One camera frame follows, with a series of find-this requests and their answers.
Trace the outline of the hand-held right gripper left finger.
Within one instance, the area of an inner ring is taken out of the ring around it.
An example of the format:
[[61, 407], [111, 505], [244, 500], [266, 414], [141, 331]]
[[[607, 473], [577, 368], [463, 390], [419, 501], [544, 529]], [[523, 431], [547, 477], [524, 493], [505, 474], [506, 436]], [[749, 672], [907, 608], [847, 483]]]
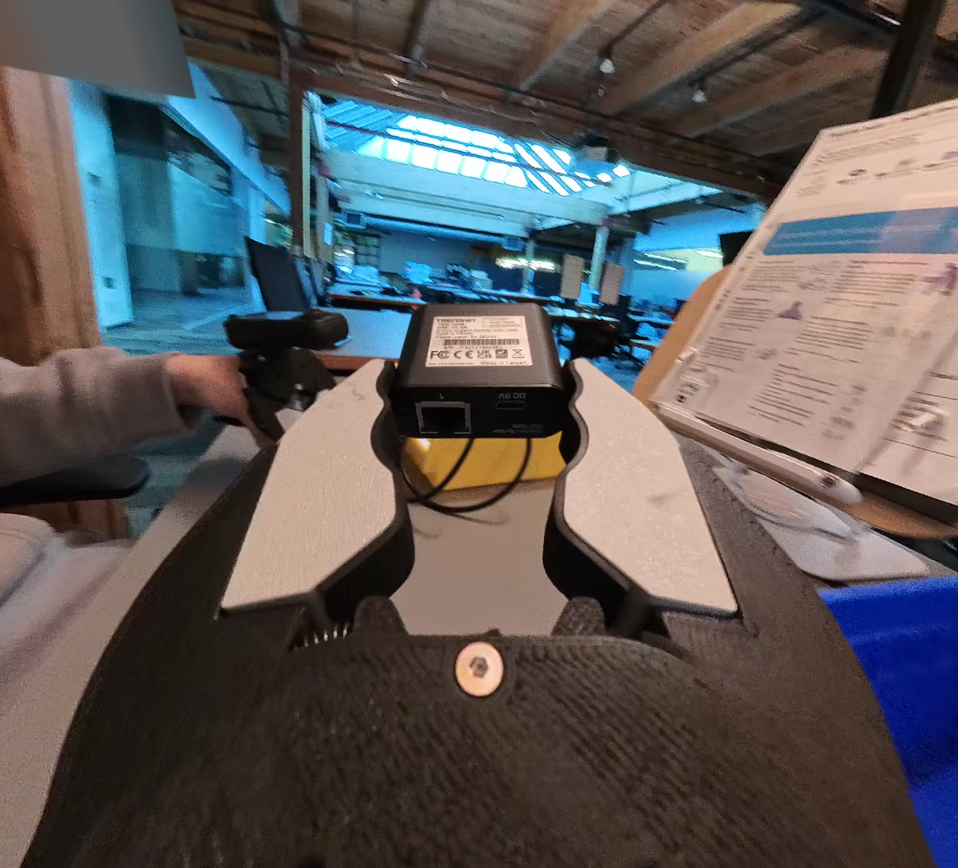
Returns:
[[407, 581], [415, 543], [389, 388], [374, 359], [284, 432], [225, 587], [224, 615], [301, 607], [320, 632]]

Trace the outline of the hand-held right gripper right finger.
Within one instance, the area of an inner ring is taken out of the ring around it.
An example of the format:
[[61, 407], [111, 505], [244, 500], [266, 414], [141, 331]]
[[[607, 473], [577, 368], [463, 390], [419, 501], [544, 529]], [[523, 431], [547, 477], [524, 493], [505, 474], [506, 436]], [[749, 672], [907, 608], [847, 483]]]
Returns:
[[543, 568], [605, 630], [640, 636], [666, 615], [733, 620], [738, 603], [675, 436], [593, 364], [563, 369], [569, 392]]

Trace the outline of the yellow plastic bin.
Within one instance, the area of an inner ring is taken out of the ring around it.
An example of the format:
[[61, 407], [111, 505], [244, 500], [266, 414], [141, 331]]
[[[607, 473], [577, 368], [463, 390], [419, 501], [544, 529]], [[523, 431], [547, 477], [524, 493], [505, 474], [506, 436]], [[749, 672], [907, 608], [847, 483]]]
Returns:
[[[521, 480], [555, 478], [565, 467], [560, 454], [560, 434], [532, 441], [530, 460]], [[403, 446], [403, 464], [426, 490], [436, 488], [465, 451], [467, 440], [408, 439]], [[516, 477], [524, 458], [525, 441], [473, 440], [473, 447], [452, 477], [446, 491], [507, 485]]]

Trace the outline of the black network adapter box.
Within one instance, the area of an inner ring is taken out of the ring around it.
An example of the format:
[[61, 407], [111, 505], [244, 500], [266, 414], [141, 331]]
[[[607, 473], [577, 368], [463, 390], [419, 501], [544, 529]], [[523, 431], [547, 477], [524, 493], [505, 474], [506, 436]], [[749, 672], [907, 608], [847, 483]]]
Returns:
[[531, 303], [441, 303], [416, 310], [391, 378], [401, 436], [545, 439], [569, 404], [552, 325]]

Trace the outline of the person's left forearm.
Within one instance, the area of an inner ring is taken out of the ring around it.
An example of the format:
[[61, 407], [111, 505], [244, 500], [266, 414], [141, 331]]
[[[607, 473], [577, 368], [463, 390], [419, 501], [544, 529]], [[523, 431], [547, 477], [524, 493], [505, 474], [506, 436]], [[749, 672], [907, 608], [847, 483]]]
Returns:
[[2, 359], [2, 486], [192, 431], [199, 410], [176, 402], [172, 359], [113, 347], [59, 351], [35, 366]]

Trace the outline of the grey desk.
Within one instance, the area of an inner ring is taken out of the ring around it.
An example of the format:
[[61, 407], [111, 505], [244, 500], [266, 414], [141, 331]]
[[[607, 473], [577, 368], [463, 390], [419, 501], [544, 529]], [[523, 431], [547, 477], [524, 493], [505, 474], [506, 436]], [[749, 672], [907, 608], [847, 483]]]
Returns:
[[728, 619], [616, 630], [542, 568], [549, 497], [413, 510], [416, 560], [305, 640], [218, 615], [270, 457], [122, 602], [17, 866], [956, 866], [819, 594], [693, 445]]

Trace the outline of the person's left hand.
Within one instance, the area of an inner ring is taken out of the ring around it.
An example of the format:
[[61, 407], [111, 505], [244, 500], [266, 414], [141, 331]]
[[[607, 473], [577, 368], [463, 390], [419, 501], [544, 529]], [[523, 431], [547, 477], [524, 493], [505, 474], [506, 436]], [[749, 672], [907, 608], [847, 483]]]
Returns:
[[233, 420], [258, 444], [269, 442], [250, 417], [235, 356], [174, 354], [166, 358], [163, 369], [178, 409], [205, 411], [219, 419]]

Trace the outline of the black office chair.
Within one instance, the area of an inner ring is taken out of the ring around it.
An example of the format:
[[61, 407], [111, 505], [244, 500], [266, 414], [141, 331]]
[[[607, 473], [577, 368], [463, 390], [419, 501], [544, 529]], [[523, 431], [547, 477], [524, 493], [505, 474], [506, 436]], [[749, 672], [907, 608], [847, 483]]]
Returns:
[[304, 268], [290, 251], [251, 238], [244, 243], [266, 311], [302, 313], [317, 308]]

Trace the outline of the instruction sheet on stand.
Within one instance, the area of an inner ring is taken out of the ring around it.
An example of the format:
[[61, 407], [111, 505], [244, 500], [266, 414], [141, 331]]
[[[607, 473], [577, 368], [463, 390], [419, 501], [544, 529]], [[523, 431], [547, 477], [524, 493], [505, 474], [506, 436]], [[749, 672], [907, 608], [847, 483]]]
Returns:
[[[898, 115], [952, 100], [956, 101], [953, 98]], [[825, 131], [875, 120], [879, 119], [825, 129], [813, 140], [809, 150]], [[783, 209], [788, 209], [789, 201], [793, 198], [789, 190], [795, 185], [796, 174], [801, 171], [807, 157], [808, 153], [742, 250], [758, 236], [763, 226], [780, 215]], [[715, 297], [701, 321], [715, 304], [742, 250], [723, 272]], [[862, 512], [869, 506], [884, 505], [892, 515], [898, 513], [921, 519], [943, 527], [949, 535], [956, 529], [956, 504], [940, 502], [859, 472], [838, 469], [757, 437], [657, 407], [655, 396], [661, 384], [674, 371], [677, 362], [683, 361], [688, 355], [701, 321], [651, 397], [655, 414], [677, 433], [703, 443], [716, 452], [720, 465], [718, 477], [738, 501], [757, 516], [766, 532], [778, 539], [784, 550], [809, 574], [833, 582], [925, 574], [926, 563], [906, 560], [904, 549], [893, 547], [890, 538], [879, 535], [879, 531], [890, 535], [896, 524], [895, 519], [884, 518], [868, 525], [863, 518], [856, 518], [853, 511]]]

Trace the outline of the instruction sheet with blue banner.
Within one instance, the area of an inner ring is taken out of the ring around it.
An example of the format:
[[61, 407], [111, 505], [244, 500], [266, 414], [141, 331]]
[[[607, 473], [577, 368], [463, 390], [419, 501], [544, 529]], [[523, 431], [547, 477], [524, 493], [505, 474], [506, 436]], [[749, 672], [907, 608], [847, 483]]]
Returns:
[[956, 337], [956, 230], [943, 196], [775, 216], [742, 250], [657, 407], [863, 467]]

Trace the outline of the person's grey clothed torso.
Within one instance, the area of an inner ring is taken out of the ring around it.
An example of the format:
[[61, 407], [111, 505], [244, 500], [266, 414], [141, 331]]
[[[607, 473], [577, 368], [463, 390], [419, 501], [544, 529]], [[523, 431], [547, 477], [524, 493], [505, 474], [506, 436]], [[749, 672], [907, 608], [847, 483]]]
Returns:
[[2, 675], [24, 670], [38, 657], [134, 544], [60, 533], [31, 516], [1, 515]]

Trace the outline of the blue plastic bin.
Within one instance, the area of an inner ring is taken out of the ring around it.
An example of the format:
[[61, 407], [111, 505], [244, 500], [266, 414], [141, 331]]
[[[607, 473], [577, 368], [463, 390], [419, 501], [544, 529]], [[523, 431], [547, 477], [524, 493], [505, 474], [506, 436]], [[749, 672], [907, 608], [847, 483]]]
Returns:
[[957, 865], [957, 577], [819, 592], [880, 704], [937, 866]]

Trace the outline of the plain printed instruction sheet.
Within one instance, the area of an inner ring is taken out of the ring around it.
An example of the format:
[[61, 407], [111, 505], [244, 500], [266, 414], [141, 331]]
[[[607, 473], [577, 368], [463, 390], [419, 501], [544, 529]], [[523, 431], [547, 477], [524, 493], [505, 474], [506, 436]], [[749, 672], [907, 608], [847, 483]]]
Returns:
[[[823, 132], [789, 192], [782, 213], [914, 197], [956, 204], [956, 101]], [[956, 337], [854, 472], [956, 504]]]

